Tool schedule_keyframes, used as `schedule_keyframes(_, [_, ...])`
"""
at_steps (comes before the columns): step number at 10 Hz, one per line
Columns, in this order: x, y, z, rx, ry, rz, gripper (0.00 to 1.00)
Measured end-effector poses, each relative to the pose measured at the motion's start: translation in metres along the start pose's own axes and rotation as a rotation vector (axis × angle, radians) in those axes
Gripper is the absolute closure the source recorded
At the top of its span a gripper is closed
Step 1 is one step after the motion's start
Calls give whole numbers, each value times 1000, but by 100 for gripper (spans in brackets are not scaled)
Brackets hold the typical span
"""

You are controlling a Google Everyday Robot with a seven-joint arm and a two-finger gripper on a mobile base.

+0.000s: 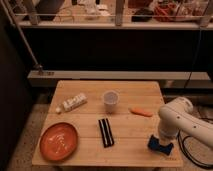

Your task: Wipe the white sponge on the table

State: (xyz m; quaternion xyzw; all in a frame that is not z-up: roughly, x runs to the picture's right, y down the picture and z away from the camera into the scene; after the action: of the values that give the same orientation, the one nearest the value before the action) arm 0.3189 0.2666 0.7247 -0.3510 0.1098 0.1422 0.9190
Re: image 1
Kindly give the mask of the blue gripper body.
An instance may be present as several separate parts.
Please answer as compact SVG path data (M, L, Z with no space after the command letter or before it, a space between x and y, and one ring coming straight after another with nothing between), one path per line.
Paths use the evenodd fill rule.
M158 151L166 155L170 155L174 145L172 143L168 145L161 145L159 139L152 135L148 142L148 148L153 151Z

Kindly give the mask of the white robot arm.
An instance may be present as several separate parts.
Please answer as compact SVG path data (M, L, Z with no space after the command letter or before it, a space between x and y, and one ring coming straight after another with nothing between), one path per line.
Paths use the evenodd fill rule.
M192 116L192 111L193 104L185 97L177 97L162 105L158 110L159 137L152 135L148 141L148 148L170 155L174 147L172 140L177 137L179 131L213 148L213 124Z

